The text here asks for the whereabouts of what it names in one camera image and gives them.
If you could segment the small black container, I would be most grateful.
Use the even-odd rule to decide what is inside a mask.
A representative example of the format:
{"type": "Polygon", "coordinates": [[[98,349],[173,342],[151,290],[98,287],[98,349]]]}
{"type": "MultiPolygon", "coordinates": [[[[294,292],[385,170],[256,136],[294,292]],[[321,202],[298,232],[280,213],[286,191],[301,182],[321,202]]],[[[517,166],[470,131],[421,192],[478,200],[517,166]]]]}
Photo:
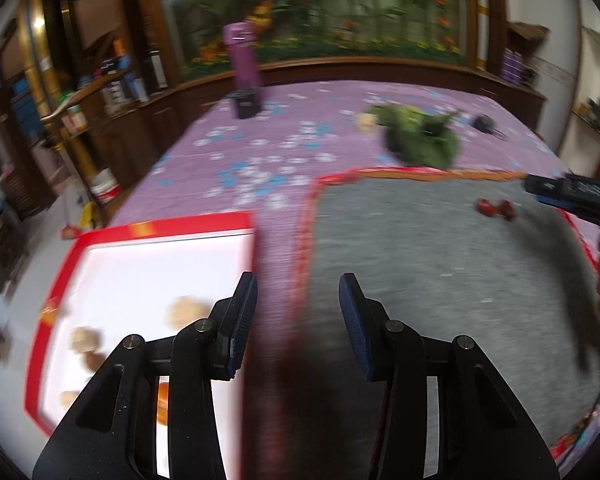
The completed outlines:
{"type": "Polygon", "coordinates": [[[232,98],[235,115],[238,119],[253,118],[262,110],[260,88],[237,89],[230,97],[232,98]]]}

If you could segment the black car key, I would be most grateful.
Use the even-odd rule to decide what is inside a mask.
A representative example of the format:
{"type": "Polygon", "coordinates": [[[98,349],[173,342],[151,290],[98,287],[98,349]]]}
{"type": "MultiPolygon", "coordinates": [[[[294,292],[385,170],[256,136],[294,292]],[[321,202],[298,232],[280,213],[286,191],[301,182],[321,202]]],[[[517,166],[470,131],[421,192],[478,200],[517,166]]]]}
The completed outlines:
{"type": "Polygon", "coordinates": [[[489,136],[495,136],[496,138],[503,139],[504,133],[498,130],[496,123],[494,120],[486,115],[478,115],[474,118],[471,123],[471,127],[476,130],[488,134],[489,136]]]}

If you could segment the red gift box lid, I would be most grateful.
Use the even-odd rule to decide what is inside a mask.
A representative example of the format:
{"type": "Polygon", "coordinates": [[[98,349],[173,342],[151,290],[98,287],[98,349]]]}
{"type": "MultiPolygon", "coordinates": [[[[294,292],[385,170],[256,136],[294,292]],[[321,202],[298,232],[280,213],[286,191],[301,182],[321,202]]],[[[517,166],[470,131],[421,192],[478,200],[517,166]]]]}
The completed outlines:
{"type": "MultiPolygon", "coordinates": [[[[24,406],[48,440],[68,410],[64,391],[81,391],[95,375],[70,349],[76,327],[100,331],[106,354],[126,336],[172,337],[169,308],[190,297],[210,307],[230,298],[252,272],[254,227],[246,212],[224,212],[116,226],[81,235],[57,275],[33,343],[24,406]]],[[[242,474],[242,371],[211,384],[226,476],[242,474]]],[[[169,479],[166,426],[157,422],[158,478],[169,479]]]]}

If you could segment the wooden shelf unit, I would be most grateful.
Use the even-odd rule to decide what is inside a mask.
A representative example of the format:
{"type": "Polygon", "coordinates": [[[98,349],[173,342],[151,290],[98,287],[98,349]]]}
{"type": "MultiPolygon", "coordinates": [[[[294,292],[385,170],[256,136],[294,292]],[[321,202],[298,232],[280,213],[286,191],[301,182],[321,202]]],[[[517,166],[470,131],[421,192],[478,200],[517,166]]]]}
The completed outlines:
{"type": "Polygon", "coordinates": [[[87,195],[107,224],[187,127],[162,0],[114,0],[120,24],[88,50],[76,0],[16,0],[33,101],[50,140],[88,188],[109,169],[121,191],[87,195]]]}

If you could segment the grey felt mat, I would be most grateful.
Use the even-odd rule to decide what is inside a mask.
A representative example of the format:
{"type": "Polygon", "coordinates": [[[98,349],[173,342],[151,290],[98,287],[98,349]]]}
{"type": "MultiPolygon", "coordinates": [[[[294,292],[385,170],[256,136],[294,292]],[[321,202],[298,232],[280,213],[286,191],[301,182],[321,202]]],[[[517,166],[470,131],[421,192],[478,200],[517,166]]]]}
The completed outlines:
{"type": "Polygon", "coordinates": [[[547,442],[600,391],[596,276],[572,227],[517,180],[440,182],[364,178],[317,202],[303,321],[309,400],[322,401],[336,434],[369,450],[380,385],[356,365],[338,304],[355,274],[388,315],[443,340],[478,342],[547,442]],[[517,217],[486,217],[509,200],[517,217]]]}

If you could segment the brown longan fruit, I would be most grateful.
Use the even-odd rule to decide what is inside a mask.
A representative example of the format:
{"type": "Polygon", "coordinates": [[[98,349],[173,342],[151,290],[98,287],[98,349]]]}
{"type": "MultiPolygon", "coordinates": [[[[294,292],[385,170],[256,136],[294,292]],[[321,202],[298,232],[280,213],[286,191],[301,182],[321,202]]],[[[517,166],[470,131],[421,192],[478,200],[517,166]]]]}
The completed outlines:
{"type": "Polygon", "coordinates": [[[102,364],[106,361],[106,354],[102,354],[99,352],[84,352],[82,354],[82,361],[84,366],[91,372],[96,373],[102,364]]]}

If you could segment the red jujube date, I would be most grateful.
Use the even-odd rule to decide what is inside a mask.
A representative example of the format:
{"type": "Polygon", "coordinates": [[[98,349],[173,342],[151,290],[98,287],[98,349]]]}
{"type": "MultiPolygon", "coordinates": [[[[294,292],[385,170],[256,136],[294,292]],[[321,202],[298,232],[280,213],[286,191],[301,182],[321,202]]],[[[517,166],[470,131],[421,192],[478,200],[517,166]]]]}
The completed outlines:
{"type": "Polygon", "coordinates": [[[488,200],[478,200],[476,209],[479,214],[483,214],[486,217],[494,217],[498,214],[498,208],[488,200]]]}
{"type": "Polygon", "coordinates": [[[515,207],[509,200],[502,200],[498,204],[498,214],[507,221],[513,221],[517,217],[515,207]]]}

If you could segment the purple floral tablecloth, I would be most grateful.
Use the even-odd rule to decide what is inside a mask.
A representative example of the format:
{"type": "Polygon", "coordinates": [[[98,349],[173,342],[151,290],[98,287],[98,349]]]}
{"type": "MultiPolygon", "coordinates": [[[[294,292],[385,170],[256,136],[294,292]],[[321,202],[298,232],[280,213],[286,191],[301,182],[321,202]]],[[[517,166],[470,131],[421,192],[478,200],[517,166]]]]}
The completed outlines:
{"type": "MultiPolygon", "coordinates": [[[[336,434],[322,401],[304,387],[311,370],[303,321],[319,178],[358,168],[390,168],[396,158],[380,129],[358,115],[376,104],[410,104],[431,114],[458,110],[456,166],[558,177],[565,164],[534,132],[483,96],[366,81],[268,89],[263,112],[238,120],[221,101],[193,122],[140,181],[114,216],[122,224],[217,211],[249,210],[258,229],[260,294],[249,338],[245,465],[253,479],[362,479],[369,450],[336,434]],[[491,117],[504,138],[471,127],[491,117]]],[[[568,222],[592,264],[600,232],[568,222]]]]}

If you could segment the green leafy vegetable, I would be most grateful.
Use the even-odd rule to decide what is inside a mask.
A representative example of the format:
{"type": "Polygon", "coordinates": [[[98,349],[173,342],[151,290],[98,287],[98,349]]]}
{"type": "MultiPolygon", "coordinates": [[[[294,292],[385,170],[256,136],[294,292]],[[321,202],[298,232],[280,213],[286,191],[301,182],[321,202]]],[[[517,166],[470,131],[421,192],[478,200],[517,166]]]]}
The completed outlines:
{"type": "Polygon", "coordinates": [[[460,150],[452,122],[460,114],[428,114],[411,105],[374,105],[367,110],[384,128],[385,144],[405,166],[450,169],[460,150]]]}

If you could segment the purple bottles on shelf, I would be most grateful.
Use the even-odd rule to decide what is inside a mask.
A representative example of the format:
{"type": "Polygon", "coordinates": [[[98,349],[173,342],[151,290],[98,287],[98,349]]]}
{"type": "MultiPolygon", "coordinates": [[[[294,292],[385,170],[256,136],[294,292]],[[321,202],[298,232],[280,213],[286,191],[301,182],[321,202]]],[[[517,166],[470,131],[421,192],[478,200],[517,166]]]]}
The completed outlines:
{"type": "Polygon", "coordinates": [[[503,54],[501,69],[501,78],[513,84],[520,86],[522,81],[522,71],[524,70],[524,60],[519,52],[506,49],[503,54]]]}

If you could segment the flower bamboo wall panel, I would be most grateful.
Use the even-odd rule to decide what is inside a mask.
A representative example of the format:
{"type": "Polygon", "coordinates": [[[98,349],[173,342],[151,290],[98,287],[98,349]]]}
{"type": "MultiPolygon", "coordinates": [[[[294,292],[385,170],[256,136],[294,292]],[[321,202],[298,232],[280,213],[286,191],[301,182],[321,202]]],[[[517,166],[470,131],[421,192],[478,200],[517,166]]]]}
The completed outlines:
{"type": "Polygon", "coordinates": [[[230,69],[226,26],[245,22],[260,63],[332,56],[466,62],[466,0],[161,0],[178,70],[230,69]]]}

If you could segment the purple thermos bottle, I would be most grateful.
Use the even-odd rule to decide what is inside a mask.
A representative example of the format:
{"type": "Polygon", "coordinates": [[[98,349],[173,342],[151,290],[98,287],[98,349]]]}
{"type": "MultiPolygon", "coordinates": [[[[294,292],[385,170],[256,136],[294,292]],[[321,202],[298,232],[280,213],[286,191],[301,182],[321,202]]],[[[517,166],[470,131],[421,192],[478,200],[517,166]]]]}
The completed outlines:
{"type": "Polygon", "coordinates": [[[224,42],[238,89],[260,88],[262,79],[256,59],[256,34],[250,22],[230,23],[223,28],[224,42]]]}

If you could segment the pale sugarcane chunk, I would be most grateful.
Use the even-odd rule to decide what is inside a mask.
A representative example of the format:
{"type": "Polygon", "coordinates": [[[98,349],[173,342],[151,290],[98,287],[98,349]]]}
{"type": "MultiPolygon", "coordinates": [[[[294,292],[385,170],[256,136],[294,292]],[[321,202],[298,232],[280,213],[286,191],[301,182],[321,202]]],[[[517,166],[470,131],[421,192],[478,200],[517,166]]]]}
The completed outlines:
{"type": "Polygon", "coordinates": [[[94,353],[100,349],[101,345],[100,331],[93,327],[76,327],[71,331],[69,346],[76,353],[94,353]]]}
{"type": "Polygon", "coordinates": [[[169,323],[174,330],[181,330],[201,318],[208,318],[210,307],[190,297],[181,297],[169,308],[169,323]]]}
{"type": "Polygon", "coordinates": [[[68,410],[69,408],[71,408],[71,405],[76,400],[79,394],[79,391],[74,390],[62,392],[59,398],[62,408],[64,410],[68,410]]]}

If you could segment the white plastic bucket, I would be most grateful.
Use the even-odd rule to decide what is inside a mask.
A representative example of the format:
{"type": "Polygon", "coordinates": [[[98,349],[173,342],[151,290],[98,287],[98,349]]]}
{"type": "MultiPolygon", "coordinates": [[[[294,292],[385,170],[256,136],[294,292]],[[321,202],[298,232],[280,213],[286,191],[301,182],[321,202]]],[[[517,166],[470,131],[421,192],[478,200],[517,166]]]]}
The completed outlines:
{"type": "Polygon", "coordinates": [[[109,168],[99,171],[91,178],[90,191],[100,204],[108,204],[122,191],[120,184],[109,168]]]}

